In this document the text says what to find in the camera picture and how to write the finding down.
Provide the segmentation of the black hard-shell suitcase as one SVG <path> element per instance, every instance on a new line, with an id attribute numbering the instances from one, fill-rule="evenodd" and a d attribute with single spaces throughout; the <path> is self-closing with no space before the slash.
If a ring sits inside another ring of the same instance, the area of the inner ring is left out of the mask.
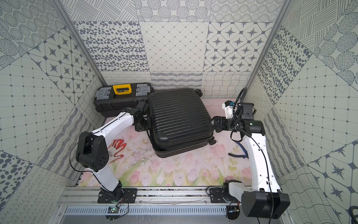
<path id="1" fill-rule="evenodd" d="M 200 89 L 156 91 L 148 97 L 151 128 L 148 137 L 160 158 L 216 144 L 214 126 Z"/>

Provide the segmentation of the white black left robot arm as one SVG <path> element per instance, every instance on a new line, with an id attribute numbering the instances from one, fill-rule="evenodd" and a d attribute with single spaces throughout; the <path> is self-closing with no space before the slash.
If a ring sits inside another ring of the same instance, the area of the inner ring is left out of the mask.
<path id="1" fill-rule="evenodd" d="M 114 138 L 129 126 L 134 125 L 140 131 L 148 130 L 149 110 L 150 107 L 145 101 L 139 101 L 135 108 L 124 108 L 118 116 L 102 127 L 80 134 L 76 161 L 92 173 L 100 183 L 99 203 L 120 203 L 124 200 L 122 184 L 110 168 L 108 148 Z"/>

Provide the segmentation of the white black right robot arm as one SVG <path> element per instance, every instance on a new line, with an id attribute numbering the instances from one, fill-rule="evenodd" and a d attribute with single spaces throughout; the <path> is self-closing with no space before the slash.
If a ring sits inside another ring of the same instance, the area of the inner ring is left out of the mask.
<path id="1" fill-rule="evenodd" d="M 279 219 L 290 205 L 289 195 L 282 193 L 275 178 L 267 151 L 266 132 L 258 120 L 241 119 L 233 125 L 231 119 L 215 116 L 213 126 L 216 132 L 240 133 L 236 142 L 247 152 L 250 162 L 252 185 L 240 181 L 226 180 L 223 184 L 223 198 L 238 203 L 247 217 Z"/>

